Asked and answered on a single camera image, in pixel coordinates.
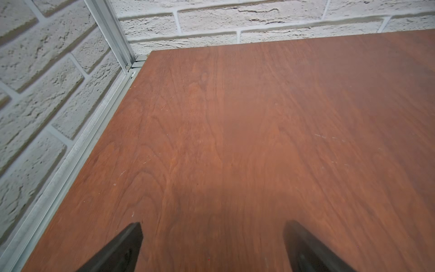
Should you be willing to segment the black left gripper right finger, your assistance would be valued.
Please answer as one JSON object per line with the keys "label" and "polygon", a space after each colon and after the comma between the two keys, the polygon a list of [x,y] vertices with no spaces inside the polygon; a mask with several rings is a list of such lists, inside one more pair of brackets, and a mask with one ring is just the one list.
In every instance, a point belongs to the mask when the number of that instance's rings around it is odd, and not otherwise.
{"label": "black left gripper right finger", "polygon": [[353,272],[349,264],[298,221],[287,221],[283,239],[294,272]]}

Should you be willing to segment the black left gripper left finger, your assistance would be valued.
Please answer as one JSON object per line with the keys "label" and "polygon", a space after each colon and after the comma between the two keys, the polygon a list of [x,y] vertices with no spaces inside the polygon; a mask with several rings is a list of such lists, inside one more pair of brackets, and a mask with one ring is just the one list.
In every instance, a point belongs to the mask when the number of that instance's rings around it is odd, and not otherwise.
{"label": "black left gripper left finger", "polygon": [[140,223],[130,223],[77,272],[133,272],[142,240]]}

